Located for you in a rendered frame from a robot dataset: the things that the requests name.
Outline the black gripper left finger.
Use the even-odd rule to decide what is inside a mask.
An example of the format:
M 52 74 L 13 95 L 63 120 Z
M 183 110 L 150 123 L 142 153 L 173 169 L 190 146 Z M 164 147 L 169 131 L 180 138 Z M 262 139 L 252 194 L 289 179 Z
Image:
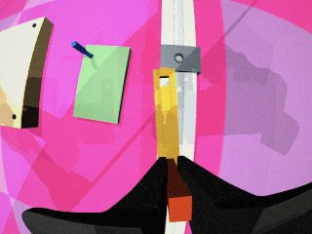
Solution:
M 167 190 L 167 157 L 159 157 L 109 210 L 79 214 L 34 207 L 23 211 L 22 219 L 31 234 L 165 234 Z

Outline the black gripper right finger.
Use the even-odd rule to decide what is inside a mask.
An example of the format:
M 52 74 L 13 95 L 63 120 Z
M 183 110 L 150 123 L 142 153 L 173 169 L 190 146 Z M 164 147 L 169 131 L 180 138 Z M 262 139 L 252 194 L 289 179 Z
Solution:
M 256 196 L 212 175 L 188 157 L 176 170 L 192 195 L 192 234 L 264 234 L 312 210 L 312 182 L 277 194 Z

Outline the grey slotted aluminum rail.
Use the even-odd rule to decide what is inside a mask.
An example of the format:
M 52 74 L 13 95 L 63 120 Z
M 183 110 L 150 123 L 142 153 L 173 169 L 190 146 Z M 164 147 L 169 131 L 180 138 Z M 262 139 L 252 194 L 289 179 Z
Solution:
M 175 67 L 176 109 L 178 109 L 179 155 L 194 161 L 196 87 L 202 73 L 196 47 L 194 0 L 161 1 L 160 67 Z M 169 222 L 165 234 L 184 234 L 187 221 Z

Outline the blue pin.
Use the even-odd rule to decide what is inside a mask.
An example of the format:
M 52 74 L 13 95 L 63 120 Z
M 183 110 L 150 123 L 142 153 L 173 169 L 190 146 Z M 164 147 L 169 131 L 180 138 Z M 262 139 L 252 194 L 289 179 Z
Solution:
M 75 42 L 75 40 L 71 44 L 73 44 L 73 46 L 71 46 L 71 47 L 74 47 L 74 50 L 77 50 L 78 52 L 81 52 L 82 55 L 85 54 L 86 56 L 89 56 L 90 59 L 94 58 L 94 55 L 90 55 L 90 52 L 86 51 L 86 48 L 81 46 L 81 44 Z

